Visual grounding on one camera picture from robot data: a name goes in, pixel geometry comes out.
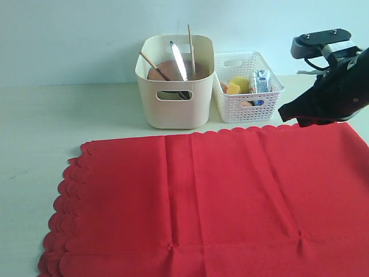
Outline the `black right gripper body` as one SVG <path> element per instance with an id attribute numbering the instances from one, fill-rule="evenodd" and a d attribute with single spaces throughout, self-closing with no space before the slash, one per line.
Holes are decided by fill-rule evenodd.
<path id="1" fill-rule="evenodd" d="M 314 117 L 346 121 L 368 106 L 368 49 L 329 57 L 329 70 L 314 83 Z"/>

